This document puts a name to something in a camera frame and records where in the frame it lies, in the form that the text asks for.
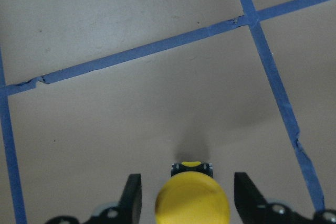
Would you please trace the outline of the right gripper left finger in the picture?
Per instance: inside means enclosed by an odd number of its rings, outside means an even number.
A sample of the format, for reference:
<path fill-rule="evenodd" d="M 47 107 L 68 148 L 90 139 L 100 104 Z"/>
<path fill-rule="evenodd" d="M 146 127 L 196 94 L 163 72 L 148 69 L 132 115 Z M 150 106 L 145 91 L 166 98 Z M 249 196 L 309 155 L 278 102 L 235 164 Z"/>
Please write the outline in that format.
<path fill-rule="evenodd" d="M 117 223 L 134 223 L 140 221 L 142 209 L 141 174 L 129 175 L 117 206 Z"/>

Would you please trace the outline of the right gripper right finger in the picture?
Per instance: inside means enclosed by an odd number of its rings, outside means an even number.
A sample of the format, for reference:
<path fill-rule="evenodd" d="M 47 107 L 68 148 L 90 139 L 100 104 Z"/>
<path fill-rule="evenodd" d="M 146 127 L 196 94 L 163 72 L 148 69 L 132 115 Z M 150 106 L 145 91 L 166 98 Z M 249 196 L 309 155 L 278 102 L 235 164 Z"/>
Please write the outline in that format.
<path fill-rule="evenodd" d="M 234 203 L 243 223 L 264 223 L 268 203 L 245 172 L 234 173 Z"/>

